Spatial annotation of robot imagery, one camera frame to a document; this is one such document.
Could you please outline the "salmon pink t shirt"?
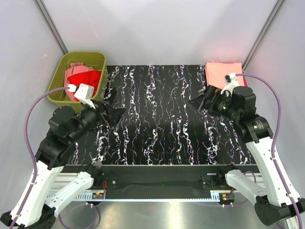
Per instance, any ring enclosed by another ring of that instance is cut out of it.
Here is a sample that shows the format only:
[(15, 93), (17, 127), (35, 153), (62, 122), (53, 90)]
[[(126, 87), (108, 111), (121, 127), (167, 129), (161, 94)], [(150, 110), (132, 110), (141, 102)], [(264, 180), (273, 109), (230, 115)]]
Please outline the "salmon pink t shirt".
[(226, 86), (225, 76), (230, 73), (243, 73), (242, 64), (239, 62), (208, 62), (205, 65), (205, 74), (208, 86), (224, 89)]

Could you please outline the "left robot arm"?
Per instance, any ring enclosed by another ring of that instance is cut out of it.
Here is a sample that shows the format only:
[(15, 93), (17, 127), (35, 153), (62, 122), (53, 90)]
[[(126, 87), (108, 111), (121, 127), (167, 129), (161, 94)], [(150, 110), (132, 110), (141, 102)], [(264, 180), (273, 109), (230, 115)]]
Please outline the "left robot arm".
[(102, 170), (97, 165), (87, 165), (55, 195), (48, 195), (75, 152), (77, 141), (97, 124), (115, 127), (125, 111), (126, 108), (115, 108), (104, 101), (93, 101), (92, 106), (86, 104), (78, 114), (70, 106), (57, 108), (35, 155), (36, 166), (26, 189), (16, 207), (2, 214), (1, 222), (10, 228), (50, 229), (80, 193), (99, 188), (103, 183)]

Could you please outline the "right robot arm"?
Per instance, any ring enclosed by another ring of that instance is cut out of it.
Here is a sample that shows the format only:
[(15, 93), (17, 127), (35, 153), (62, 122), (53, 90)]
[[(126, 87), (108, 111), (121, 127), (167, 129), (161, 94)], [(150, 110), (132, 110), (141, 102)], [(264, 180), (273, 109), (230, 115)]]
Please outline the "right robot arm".
[(268, 121), (256, 113), (256, 96), (252, 89), (236, 86), (222, 91), (208, 86), (204, 94), (188, 102), (199, 112), (222, 115), (233, 122), (234, 129), (251, 152), (265, 187), (247, 178), (236, 166), (221, 168), (216, 177), (218, 187), (239, 191), (254, 206), (260, 221), (270, 226), (281, 220), (299, 219), (305, 211), (300, 197), (284, 172), (275, 150), (275, 136)]

